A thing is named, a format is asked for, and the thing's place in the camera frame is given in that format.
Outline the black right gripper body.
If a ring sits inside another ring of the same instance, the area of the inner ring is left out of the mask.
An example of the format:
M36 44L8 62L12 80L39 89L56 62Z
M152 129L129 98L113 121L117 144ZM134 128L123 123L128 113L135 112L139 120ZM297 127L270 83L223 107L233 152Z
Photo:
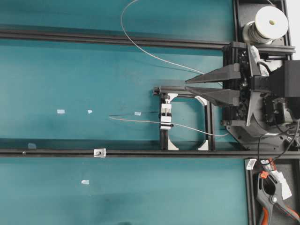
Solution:
M234 106L234 125L249 126L251 119L271 125L285 123L285 65L262 76L249 44L234 44L234 63L240 64L240 79L234 79L234 90L240 91L240 104Z

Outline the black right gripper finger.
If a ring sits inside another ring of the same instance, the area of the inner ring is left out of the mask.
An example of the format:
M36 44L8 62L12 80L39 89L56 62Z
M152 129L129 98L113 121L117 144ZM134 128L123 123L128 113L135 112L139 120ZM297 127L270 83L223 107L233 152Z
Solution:
M231 89L185 87L186 91L210 101L215 106L238 106L240 91Z
M227 80L240 79L240 78L241 78L240 64L234 63L219 69L215 69L203 75L197 75L191 79L186 80L185 83L187 84L213 83L213 82L223 82Z

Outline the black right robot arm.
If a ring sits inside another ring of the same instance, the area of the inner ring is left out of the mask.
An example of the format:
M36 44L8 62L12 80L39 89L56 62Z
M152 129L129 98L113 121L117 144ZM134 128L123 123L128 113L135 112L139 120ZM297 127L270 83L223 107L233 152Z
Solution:
M272 70L252 49L225 46L223 67L186 80L186 91L222 107L225 126L293 127L300 118L300 62L284 60Z

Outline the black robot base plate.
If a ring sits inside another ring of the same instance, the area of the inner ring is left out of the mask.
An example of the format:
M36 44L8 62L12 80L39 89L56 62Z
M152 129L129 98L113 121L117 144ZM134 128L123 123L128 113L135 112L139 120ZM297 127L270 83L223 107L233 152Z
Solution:
M296 123L270 126L252 118L249 126L235 123L226 129L245 150L282 152L293 137Z

